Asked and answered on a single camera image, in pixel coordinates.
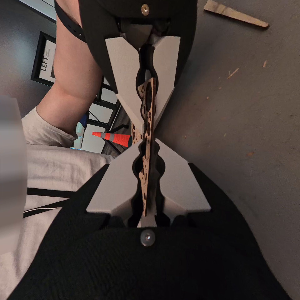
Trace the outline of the person's white shirt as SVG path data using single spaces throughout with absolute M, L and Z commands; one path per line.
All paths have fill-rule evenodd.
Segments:
M 36 107 L 22 118 L 27 144 L 28 187 L 77 191 L 114 156 L 70 148 L 77 139 L 46 122 Z M 1 255 L 0 299 L 7 299 L 28 270 L 59 209 L 22 220 L 17 249 Z

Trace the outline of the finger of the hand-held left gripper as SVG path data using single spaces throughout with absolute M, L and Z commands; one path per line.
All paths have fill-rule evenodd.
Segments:
M 136 129 L 144 133 L 142 101 L 136 86 L 140 69 L 139 53 L 123 37 L 106 39 L 106 46 L 116 83 L 116 96 Z
M 159 123 L 175 88 L 180 39 L 177 36 L 150 36 L 150 42 L 154 47 L 153 66 L 158 77 L 155 125 Z

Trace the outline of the black easel stand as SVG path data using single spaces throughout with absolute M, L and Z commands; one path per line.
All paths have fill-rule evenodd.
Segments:
M 103 76 L 100 89 L 88 111 L 88 123 L 85 129 L 82 149 L 118 156 L 124 152 L 125 146 L 92 135 L 92 132 L 107 133 L 110 131 L 130 134 L 130 119 Z

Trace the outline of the black framed marker sign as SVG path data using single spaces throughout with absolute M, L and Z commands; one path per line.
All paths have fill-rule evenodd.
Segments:
M 40 31 L 35 59 L 33 63 L 31 80 L 53 86 L 54 75 L 54 56 L 56 50 L 56 39 Z

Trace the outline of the person's left forearm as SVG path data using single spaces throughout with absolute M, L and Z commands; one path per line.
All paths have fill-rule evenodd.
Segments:
M 82 27 L 79 1 L 57 1 Z M 102 71 L 87 43 L 73 36 L 56 14 L 55 82 L 36 107 L 37 114 L 61 135 L 75 136 L 77 123 L 89 111 L 100 89 Z

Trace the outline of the laser-cut wooden sheet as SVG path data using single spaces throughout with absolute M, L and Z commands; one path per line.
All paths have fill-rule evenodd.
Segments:
M 142 216 L 147 216 L 147 208 L 150 203 L 149 196 L 149 183 L 150 183 L 150 171 L 152 163 L 152 145 L 153 145 L 153 132 L 155 123 L 155 97 L 156 97 L 156 79 L 150 78 L 144 84 L 142 84 L 138 91 L 142 99 L 141 104 L 141 116 L 144 121 L 143 127 L 140 130 L 142 134 L 141 143 L 138 147 L 140 150 L 140 156 L 137 160 L 137 170 L 139 173 L 138 179 L 140 181 L 141 193 L 142 193 Z

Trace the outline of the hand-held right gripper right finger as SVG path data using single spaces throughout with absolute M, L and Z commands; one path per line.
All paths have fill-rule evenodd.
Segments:
M 155 140 L 155 149 L 153 226 L 168 226 L 179 215 L 209 212 L 211 206 L 189 163 L 159 139 Z

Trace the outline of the long curved wooden model part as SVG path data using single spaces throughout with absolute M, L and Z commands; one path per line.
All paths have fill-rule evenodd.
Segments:
M 215 13 L 224 17 L 228 17 L 237 21 L 251 24 L 260 28 L 268 28 L 269 24 L 245 13 L 239 12 L 221 3 L 213 0 L 208 0 L 203 7 L 204 11 Z

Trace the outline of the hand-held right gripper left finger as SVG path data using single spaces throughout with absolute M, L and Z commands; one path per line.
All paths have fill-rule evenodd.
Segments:
M 128 221 L 133 215 L 131 200 L 137 192 L 138 179 L 132 165 L 140 155 L 139 145 L 132 145 L 109 164 L 88 207 L 89 213 L 107 213 Z

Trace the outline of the black wristband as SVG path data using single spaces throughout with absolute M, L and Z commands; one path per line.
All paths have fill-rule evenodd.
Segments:
M 83 29 L 80 25 L 75 23 L 66 13 L 65 11 L 59 6 L 56 0 L 54 0 L 54 8 L 55 12 L 58 16 L 58 19 L 64 25 L 64 27 L 76 38 L 80 39 L 82 42 L 86 42 L 85 34 Z

